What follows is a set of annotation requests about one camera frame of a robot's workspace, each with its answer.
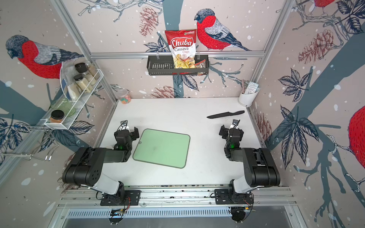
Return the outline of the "black kitchen knife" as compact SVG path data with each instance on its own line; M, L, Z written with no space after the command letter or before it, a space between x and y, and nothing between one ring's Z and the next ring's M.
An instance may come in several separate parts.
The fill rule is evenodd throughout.
M237 112L224 112L224 113L219 113L219 114L215 114L215 115L211 115L208 116L208 119L216 119L216 118L223 118L223 117L228 117L228 116L238 116L238 115L242 115L244 114L245 111L244 110L240 110Z

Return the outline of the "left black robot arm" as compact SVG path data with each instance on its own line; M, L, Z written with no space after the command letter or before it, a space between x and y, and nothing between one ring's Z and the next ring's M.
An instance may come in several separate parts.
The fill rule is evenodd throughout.
M129 131L122 123L114 132L116 144L113 149L81 147L65 168L62 181L65 184L84 186L104 195L125 199L124 184L102 173L105 163L127 162L133 149L133 141L139 138L138 128Z

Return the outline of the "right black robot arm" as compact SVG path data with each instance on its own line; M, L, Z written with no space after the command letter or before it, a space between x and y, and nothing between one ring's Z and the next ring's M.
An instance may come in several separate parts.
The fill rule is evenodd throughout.
M280 174L267 148L243 148L240 142L244 132L239 128L221 126L219 135L226 141L224 153L231 162L243 164L243 176L229 184L229 194L248 194L260 187L277 187Z

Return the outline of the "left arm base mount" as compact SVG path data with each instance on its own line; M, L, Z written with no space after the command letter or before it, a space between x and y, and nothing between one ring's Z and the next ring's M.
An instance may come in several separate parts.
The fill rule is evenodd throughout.
M101 206L137 206L139 204L141 191L129 190L123 191L123 194L108 195L103 194Z

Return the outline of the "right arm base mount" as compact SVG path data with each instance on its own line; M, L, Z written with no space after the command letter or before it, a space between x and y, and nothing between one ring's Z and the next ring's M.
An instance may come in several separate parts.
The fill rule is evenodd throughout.
M252 205L254 203L254 198L252 194L238 194L235 192L230 193L228 189L215 189L213 196L217 205Z

